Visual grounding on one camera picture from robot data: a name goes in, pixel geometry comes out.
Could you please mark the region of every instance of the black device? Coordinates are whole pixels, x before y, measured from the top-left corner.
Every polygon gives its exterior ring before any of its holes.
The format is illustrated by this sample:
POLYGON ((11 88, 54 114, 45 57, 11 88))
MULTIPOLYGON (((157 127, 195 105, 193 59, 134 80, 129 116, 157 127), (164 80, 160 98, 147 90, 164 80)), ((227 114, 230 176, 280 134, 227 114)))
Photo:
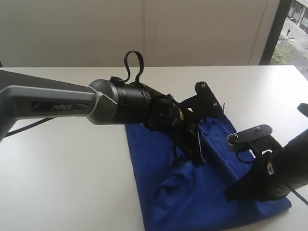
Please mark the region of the black device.
MULTIPOLYGON (((140 83, 144 62, 139 52, 128 52, 124 63, 128 72, 126 80, 98 79, 89 86, 0 70, 0 141, 56 117, 86 116, 96 125, 143 124, 172 138, 173 155, 179 163, 191 160, 197 167, 206 163, 206 156, 201 152, 199 126, 207 116, 220 118, 224 112, 208 84, 196 83, 196 95, 179 103, 172 95, 140 83), (137 55, 140 71, 135 81, 128 84, 131 53, 137 55), (45 119, 9 132, 17 120, 27 118, 45 119), (176 147, 184 152, 184 159, 177 156, 176 147)), ((298 109, 308 116, 307 104, 301 104, 298 109)), ((308 183, 308 130, 283 148, 271 132, 270 126, 260 125, 227 137, 229 148, 238 159, 252 164, 247 174, 226 189, 227 200, 279 200, 290 191, 300 197, 295 189, 308 183), (253 161, 239 158, 238 153, 246 150, 252 150, 256 156, 253 161)))

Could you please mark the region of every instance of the blue towel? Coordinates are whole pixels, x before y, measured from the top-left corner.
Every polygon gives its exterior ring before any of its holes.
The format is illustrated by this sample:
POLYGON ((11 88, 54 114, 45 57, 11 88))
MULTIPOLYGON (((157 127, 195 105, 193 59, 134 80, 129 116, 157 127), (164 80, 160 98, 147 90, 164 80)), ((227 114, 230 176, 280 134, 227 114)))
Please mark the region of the blue towel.
MULTIPOLYGON (((235 129, 226 117, 208 118, 201 130, 202 153, 208 163, 194 167, 191 162, 175 164, 168 136, 142 125, 126 126, 146 231, 217 231, 270 218, 291 207, 286 198, 228 203, 223 190, 251 165, 240 163, 228 151, 226 136, 235 129)), ((249 152, 241 157, 252 159, 249 152)))

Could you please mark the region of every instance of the building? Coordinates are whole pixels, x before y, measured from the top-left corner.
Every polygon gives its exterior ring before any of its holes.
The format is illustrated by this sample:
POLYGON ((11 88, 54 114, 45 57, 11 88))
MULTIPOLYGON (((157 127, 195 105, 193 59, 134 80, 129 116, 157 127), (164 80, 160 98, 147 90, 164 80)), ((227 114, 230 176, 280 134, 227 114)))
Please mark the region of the building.
POLYGON ((308 34, 308 0, 293 0, 287 17, 308 34))

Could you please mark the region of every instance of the tree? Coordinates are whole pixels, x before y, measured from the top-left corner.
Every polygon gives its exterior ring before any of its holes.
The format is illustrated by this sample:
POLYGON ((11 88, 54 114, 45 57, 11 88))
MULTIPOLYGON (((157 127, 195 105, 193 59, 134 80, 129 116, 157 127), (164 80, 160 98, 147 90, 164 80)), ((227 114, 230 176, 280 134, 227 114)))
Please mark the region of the tree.
POLYGON ((288 65, 295 54, 294 47, 290 41, 277 43, 270 65, 288 65))

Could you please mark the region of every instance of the table surface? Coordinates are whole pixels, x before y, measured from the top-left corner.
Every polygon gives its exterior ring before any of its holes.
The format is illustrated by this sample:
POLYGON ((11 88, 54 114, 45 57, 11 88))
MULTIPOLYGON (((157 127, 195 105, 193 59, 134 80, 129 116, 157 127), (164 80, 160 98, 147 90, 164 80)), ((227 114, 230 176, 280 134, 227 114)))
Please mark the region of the table surface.
MULTIPOLYGON (((3 69, 80 85, 127 76, 120 67, 3 69)), ((296 109, 308 103, 308 81, 293 66, 147 67, 141 81, 178 101, 207 81, 237 130, 269 124, 282 145, 308 128, 296 109)), ((144 229, 124 126, 57 118, 5 138, 0 152, 0 230, 144 229)), ((308 198, 308 187, 298 191, 308 198)), ((233 230, 304 230, 308 208, 288 198, 288 212, 233 230)))

